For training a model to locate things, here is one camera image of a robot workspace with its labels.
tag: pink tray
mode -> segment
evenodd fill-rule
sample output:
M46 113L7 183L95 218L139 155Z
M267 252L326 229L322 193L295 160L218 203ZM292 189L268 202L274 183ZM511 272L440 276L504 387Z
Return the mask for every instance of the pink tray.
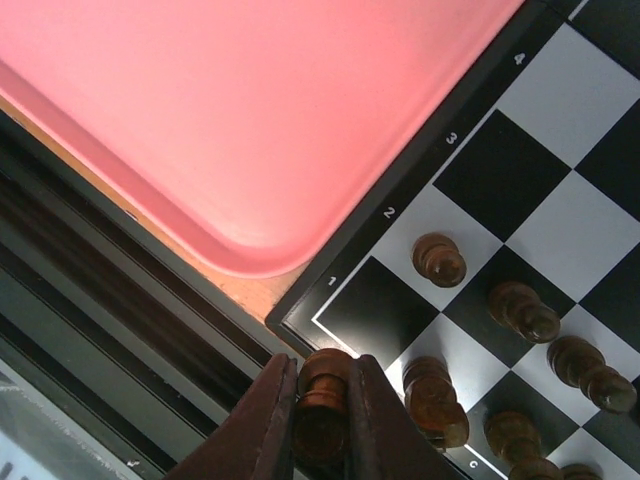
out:
M202 261L310 259L523 0L3 0L0 95Z

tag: white border line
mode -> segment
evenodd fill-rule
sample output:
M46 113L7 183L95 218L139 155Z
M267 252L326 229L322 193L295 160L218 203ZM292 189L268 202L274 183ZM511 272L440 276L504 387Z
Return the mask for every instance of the white border line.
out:
M491 470L493 470L494 472L496 472L498 475L500 475L500 478L504 478L504 480L509 480L509 477L507 477L504 473L502 473L500 470L498 470L496 467L494 467L491 463L489 463L489 461L484 458L482 455L480 455L478 452L476 452L473 448L471 448L469 445L465 445L464 448L466 448L467 450L469 450L473 455L475 455L476 457L478 457L478 459L480 461L482 461L482 463L484 463L487 467L489 467Z
M582 10L582 9L585 7L585 5L586 5L587 3L589 3L589 0L582 0L582 1L578 4L578 6L573 10L573 12L571 12L571 13L569 14L569 20L572 20L572 21L573 21L573 19L574 19L574 18L576 18L576 17L578 16L578 14L580 13L580 10Z

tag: chessboard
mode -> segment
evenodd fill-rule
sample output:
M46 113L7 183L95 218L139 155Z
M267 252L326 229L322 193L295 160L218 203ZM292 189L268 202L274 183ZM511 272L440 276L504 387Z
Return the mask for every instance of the chessboard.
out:
M322 332L312 348L374 355L401 397L410 361L441 359L471 432L446 456L470 478L507 478L483 425L513 410L559 467L640 479L638 407L601 411L554 374L548 344L499 325L487 307L496 285L528 285L561 318L560 337L584 338L640 390L640 80L569 24L535 55L515 53L515 80L468 134L445 135L453 152L406 206L381 207L392 220L384 233L344 277L323 277L332 290L318 308L305 309L313 293L298 302L296 328ZM466 262L453 288L412 262L432 232Z

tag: printed number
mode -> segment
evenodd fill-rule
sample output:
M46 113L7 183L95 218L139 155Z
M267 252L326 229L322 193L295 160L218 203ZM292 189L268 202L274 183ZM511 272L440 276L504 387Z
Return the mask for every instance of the printed number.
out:
M387 208L387 210L384 212L384 216L387 218L391 218L396 214L396 209L393 207L389 207Z
M456 143L456 140L458 140L458 134L456 132L451 132L447 137L447 143L449 145L453 145L454 143Z

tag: wooden chess piece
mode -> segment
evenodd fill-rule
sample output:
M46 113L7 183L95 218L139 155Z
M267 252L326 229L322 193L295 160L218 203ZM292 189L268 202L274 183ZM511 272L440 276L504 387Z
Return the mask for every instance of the wooden chess piece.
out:
M502 283L489 293L489 313L503 327L532 343L548 343L560 333L560 317L538 294L519 282Z
M467 443L469 419L439 360L416 358L405 368L402 381L409 416L434 447L446 450Z
M633 384L607 366L600 350L580 337L556 340L549 347L547 359L560 380L579 388L602 410L628 413L638 400Z
M292 449L302 463L340 463L349 448L347 391L353 359L326 348L311 354L298 376Z
M602 480L590 467L581 464L569 465L562 470L564 480Z
M412 258L416 271L438 287L460 285L467 274L467 264L457 245L440 233L420 237L413 247Z
M560 469L543 458L540 433L526 416L500 413L484 431L494 455L511 467L509 480L563 480Z

